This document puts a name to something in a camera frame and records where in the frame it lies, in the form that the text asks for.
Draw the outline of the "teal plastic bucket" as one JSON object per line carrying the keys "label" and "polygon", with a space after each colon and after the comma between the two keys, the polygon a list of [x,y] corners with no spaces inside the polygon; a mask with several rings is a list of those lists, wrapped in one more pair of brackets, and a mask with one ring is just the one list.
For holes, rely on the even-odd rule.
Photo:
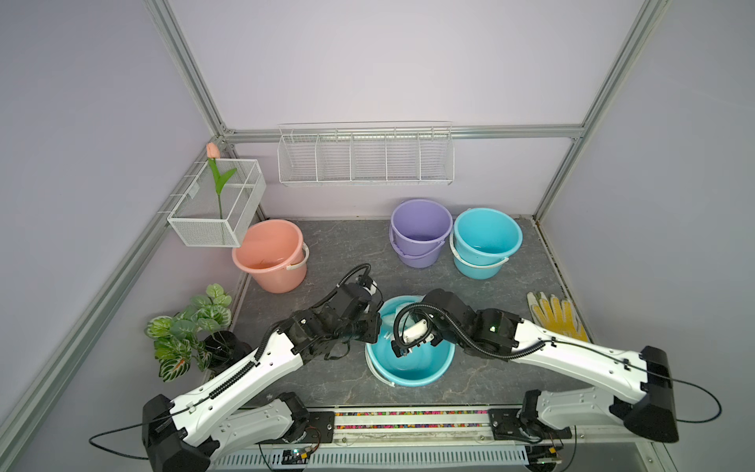
{"label": "teal plastic bucket", "polygon": [[387,300],[379,310],[379,338],[376,343],[368,344],[365,348],[365,358],[371,373],[390,387],[426,387],[439,380],[453,361],[455,345],[447,341],[438,346],[424,343],[401,358],[396,357],[391,349],[395,316],[405,305],[421,300],[421,296],[411,295]]}
{"label": "teal plastic bucket", "polygon": [[522,243],[522,229],[513,218],[492,208],[470,208],[456,218],[449,247],[464,277],[487,280],[501,271]]}

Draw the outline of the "pink plastic bucket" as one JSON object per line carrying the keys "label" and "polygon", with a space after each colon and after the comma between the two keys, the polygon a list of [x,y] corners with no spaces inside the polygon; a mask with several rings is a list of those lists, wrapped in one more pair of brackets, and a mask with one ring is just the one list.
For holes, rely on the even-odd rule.
{"label": "pink plastic bucket", "polygon": [[272,294],[297,288],[307,275],[310,249],[301,229],[285,219],[270,219],[249,228],[232,260],[263,289]]}

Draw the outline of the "purple plastic bucket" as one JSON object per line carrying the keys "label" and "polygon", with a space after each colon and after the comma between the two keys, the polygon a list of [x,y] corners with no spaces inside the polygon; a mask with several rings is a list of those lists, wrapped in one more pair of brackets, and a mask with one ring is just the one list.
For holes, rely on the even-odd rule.
{"label": "purple plastic bucket", "polygon": [[445,206],[431,200],[409,200],[391,214],[389,243],[404,265],[426,269],[438,261],[452,226],[453,218]]}

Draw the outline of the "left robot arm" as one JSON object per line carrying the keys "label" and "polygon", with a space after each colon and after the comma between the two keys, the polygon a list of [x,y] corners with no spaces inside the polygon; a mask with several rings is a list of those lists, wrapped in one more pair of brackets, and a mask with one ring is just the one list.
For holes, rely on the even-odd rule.
{"label": "left robot arm", "polygon": [[342,282],[324,301],[271,326],[258,348],[209,382],[175,399],[151,399],[142,425],[151,469],[206,471],[214,460],[252,444],[304,439],[310,414],[294,393],[254,409],[246,404],[338,344],[375,343],[381,304],[383,295],[371,277]]}

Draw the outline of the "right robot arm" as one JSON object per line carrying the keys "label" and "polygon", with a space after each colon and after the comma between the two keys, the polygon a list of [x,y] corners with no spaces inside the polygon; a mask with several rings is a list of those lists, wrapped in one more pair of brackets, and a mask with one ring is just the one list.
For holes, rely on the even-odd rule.
{"label": "right robot arm", "polygon": [[516,421],[529,436],[617,425],[658,443],[680,439],[663,350],[621,351],[572,339],[501,309],[475,310],[442,289],[427,294],[408,316],[413,326],[394,326],[407,349],[447,341],[471,356],[539,367],[585,383],[577,391],[527,391]]}

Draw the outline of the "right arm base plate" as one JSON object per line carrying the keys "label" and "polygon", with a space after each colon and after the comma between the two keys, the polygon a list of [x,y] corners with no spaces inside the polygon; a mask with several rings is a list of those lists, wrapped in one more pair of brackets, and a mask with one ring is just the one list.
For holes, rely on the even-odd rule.
{"label": "right arm base plate", "polygon": [[522,418],[516,408],[491,408],[488,410],[491,429],[497,441],[515,441],[538,444],[549,440],[570,440],[572,430],[556,430],[543,425],[537,419]]}

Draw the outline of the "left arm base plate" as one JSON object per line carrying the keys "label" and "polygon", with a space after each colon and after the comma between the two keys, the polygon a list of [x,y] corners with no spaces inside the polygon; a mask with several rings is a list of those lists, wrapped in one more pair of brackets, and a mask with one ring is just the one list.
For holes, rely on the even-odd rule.
{"label": "left arm base plate", "polygon": [[335,433],[335,414],[331,410],[309,413],[306,422],[295,423],[282,438],[263,444],[331,444]]}

